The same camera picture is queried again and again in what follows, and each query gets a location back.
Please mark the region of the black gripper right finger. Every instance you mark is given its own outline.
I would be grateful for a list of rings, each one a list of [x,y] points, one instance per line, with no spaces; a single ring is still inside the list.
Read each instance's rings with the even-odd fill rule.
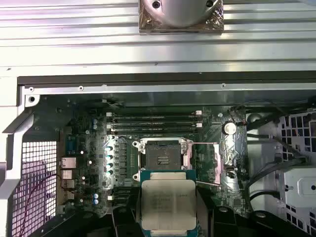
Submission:
[[[277,216],[253,211],[247,217],[216,205],[211,190],[197,187],[197,220],[206,237],[307,237],[303,230]]]

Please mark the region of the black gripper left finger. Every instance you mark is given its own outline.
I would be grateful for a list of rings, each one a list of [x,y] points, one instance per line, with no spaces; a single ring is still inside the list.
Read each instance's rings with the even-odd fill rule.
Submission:
[[[119,188],[124,205],[110,204],[103,216],[95,211],[72,211],[63,217],[55,216],[38,228],[33,237],[141,237],[136,221],[140,188]]]

